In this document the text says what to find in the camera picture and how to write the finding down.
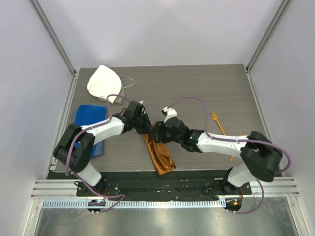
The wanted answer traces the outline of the orange satin napkin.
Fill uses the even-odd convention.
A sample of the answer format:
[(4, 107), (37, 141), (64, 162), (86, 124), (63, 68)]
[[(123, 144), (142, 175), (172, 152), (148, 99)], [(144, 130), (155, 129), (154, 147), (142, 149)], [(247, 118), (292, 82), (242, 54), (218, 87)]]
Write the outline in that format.
[(175, 170), (176, 165), (167, 146), (163, 143), (156, 143), (152, 139), (151, 134), (144, 134), (143, 136), (152, 164), (158, 176)]

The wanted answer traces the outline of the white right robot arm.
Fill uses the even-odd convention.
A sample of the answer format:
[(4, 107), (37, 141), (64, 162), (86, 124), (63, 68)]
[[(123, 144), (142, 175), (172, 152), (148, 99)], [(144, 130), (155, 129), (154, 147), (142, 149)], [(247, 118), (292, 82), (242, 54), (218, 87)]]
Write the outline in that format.
[(204, 130), (188, 128), (177, 117), (156, 122), (152, 139), (156, 143), (178, 143), (189, 152), (213, 152), (242, 159), (243, 164), (230, 168), (223, 177), (221, 188), (227, 194), (234, 194), (255, 179), (272, 182), (283, 157), (283, 153), (259, 132), (240, 137), (208, 135)]

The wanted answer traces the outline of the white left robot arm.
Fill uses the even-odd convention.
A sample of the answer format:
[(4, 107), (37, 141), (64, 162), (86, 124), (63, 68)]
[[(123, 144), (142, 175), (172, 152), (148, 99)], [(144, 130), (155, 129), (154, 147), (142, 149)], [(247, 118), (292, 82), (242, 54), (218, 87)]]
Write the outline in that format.
[(100, 196), (105, 189), (105, 180), (90, 163), (93, 147), (107, 138), (135, 129), (139, 134), (153, 131), (143, 102), (131, 101), (127, 108), (104, 121), (91, 125), (71, 124), (67, 127), (53, 156), (88, 185), (88, 191)]

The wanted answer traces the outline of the orange plastic fork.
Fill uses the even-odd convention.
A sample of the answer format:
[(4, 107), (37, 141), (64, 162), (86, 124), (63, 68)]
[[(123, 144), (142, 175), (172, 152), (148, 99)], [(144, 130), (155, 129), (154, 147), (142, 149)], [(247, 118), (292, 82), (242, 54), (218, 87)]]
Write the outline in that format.
[(216, 112), (212, 112), (212, 119), (217, 123), (217, 125), (218, 125), (219, 129), (221, 130), (222, 134), (223, 134), (223, 135), (226, 135), (226, 133), (225, 133), (225, 131), (224, 131), (222, 125), (221, 125), (220, 122), (219, 122), (219, 119), (218, 119), (218, 117), (217, 117)]

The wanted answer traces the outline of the white cloth cap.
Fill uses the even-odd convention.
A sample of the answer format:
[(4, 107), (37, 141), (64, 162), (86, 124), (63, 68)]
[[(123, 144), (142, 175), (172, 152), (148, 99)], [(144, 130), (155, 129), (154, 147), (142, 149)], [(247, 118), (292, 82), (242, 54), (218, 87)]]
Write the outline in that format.
[(90, 95), (106, 101), (111, 94), (124, 95), (124, 88), (119, 75), (105, 65), (100, 65), (87, 83)]

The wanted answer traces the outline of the orange plastic spoon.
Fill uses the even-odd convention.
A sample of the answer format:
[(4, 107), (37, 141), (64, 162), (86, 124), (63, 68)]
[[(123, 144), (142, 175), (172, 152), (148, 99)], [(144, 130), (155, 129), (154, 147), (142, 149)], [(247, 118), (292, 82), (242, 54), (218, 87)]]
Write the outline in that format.
[(229, 163), (231, 163), (234, 159), (234, 156), (231, 156), (230, 160), (229, 160)]

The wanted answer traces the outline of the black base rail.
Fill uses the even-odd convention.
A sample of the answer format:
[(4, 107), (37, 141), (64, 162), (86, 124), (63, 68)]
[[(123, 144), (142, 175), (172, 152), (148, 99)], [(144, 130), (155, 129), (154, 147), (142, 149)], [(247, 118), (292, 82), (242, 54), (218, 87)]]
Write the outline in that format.
[(209, 201), (229, 195), (223, 187), (226, 170), (181, 170), (159, 176), (155, 171), (103, 172), (102, 185), (94, 190), (124, 201)]

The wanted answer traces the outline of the left aluminium frame post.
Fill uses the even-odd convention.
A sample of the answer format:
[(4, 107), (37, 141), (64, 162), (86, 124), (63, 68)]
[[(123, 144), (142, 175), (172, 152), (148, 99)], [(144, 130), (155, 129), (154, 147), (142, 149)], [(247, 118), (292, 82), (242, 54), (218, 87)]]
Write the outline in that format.
[(66, 65), (67, 69), (69, 70), (72, 76), (75, 76), (76, 70), (73, 67), (66, 51), (64, 50), (58, 36), (56, 35), (49, 19), (47, 18), (43, 8), (41, 7), (38, 0), (29, 0), (31, 6), (33, 7), (35, 13), (37, 14), (38, 18), (40, 19), (41, 23), (43, 24), (44, 29), (46, 30), (47, 34), (49, 35), (52, 43), (54, 44), (57, 52), (59, 53), (61, 59), (63, 60), (64, 64)]

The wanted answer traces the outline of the aluminium frame post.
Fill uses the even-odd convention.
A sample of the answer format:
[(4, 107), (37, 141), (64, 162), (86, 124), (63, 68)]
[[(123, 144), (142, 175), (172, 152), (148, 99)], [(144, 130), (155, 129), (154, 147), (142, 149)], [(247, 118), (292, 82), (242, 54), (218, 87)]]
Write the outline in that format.
[(264, 50), (266, 44), (270, 40), (272, 34), (276, 30), (276, 27), (280, 23), (282, 17), (284, 16), (285, 12), (287, 11), (288, 7), (291, 4), (291, 0), (282, 0), (280, 5), (278, 6), (274, 16), (272, 17), (263, 37), (261, 38), (254, 54), (252, 55), (248, 65), (245, 67), (247, 73), (253, 69), (254, 65), (256, 64), (258, 58), (260, 57), (262, 51)]
[(43, 8), (41, 7), (38, 0), (29, 0), (31, 6), (33, 7), (35, 13), (37, 14), (38, 18), (40, 19), (41, 23), (43, 24), (44, 29), (46, 30), (47, 34), (49, 35), (52, 43), (54, 44), (57, 52), (59, 53), (61, 59), (63, 60), (64, 64), (66, 65), (67, 69), (69, 70), (72, 76), (75, 76), (76, 70), (73, 67), (66, 51), (64, 50), (58, 36), (56, 35), (49, 19), (47, 18)]

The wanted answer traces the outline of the right aluminium frame post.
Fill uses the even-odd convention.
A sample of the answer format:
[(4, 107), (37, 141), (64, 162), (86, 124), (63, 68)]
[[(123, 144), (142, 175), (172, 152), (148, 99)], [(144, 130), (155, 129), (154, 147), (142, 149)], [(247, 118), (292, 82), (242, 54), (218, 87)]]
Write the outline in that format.
[(274, 16), (272, 17), (263, 37), (261, 38), (254, 54), (252, 55), (248, 65), (245, 67), (247, 73), (253, 69), (254, 65), (256, 64), (258, 58), (260, 57), (262, 51), (264, 50), (266, 44), (270, 40), (272, 34), (276, 30), (276, 27), (280, 23), (282, 17), (284, 16), (285, 12), (287, 11), (288, 7), (291, 4), (291, 0), (282, 0), (280, 5), (278, 6)]

